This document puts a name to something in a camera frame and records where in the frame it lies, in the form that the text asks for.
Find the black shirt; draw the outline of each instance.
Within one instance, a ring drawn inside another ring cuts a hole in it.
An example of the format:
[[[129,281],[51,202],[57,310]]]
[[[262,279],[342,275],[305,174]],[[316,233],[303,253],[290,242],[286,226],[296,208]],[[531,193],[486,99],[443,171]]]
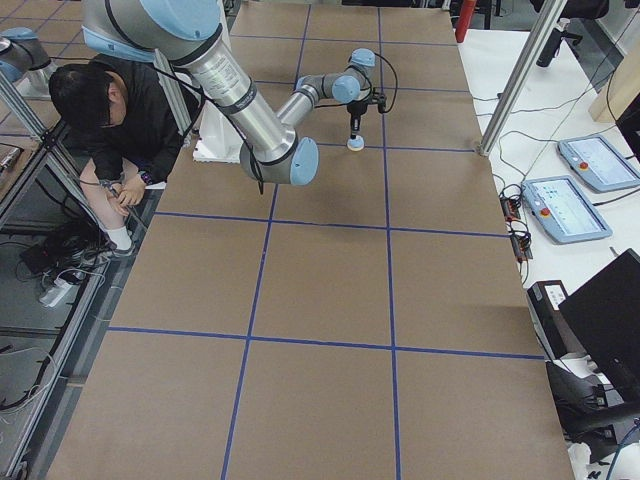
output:
[[[122,157],[145,159],[145,170],[154,182],[167,179],[173,169],[182,137],[158,74],[149,64],[98,55],[90,62],[115,72],[127,87],[127,111],[122,125],[102,128],[87,136],[86,147],[100,180],[118,180]],[[184,87],[183,97],[193,118],[196,98]]]

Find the black monitor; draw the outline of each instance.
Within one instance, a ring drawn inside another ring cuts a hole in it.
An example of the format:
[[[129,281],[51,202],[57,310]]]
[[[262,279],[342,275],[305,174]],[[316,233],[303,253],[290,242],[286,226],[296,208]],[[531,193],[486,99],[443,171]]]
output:
[[[587,353],[626,402],[640,400],[640,257],[626,250],[560,305]]]

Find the tablet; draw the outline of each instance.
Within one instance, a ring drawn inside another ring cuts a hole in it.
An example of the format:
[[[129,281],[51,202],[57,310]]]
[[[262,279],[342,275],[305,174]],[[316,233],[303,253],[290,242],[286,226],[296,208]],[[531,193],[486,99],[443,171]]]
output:
[[[580,178],[598,192],[640,185],[640,174],[602,135],[562,140],[558,150]]]
[[[558,243],[597,240],[613,233],[568,175],[525,180],[522,188],[531,212]]]

